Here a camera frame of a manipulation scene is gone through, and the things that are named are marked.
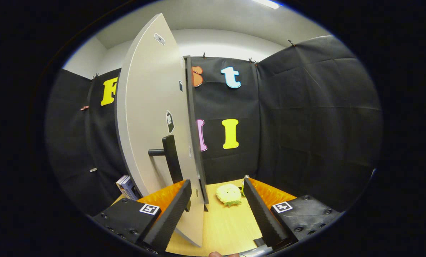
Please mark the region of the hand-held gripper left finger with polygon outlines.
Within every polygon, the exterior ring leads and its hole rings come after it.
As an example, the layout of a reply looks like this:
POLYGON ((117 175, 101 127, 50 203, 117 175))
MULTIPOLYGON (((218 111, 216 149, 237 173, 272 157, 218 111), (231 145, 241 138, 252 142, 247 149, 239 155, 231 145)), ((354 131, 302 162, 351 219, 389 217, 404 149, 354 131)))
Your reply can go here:
POLYGON ((164 252, 191 194, 191 181, 183 180, 139 200, 122 198, 92 220, 129 244, 164 252))

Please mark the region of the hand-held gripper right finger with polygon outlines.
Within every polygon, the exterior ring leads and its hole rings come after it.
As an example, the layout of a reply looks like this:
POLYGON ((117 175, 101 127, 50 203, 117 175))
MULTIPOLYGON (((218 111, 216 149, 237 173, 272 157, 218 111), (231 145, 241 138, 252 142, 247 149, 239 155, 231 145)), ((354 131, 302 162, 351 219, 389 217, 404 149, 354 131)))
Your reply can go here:
POLYGON ((295 197, 256 179, 245 178, 243 189, 263 242, 272 250, 307 241, 342 215, 309 194, 295 197))

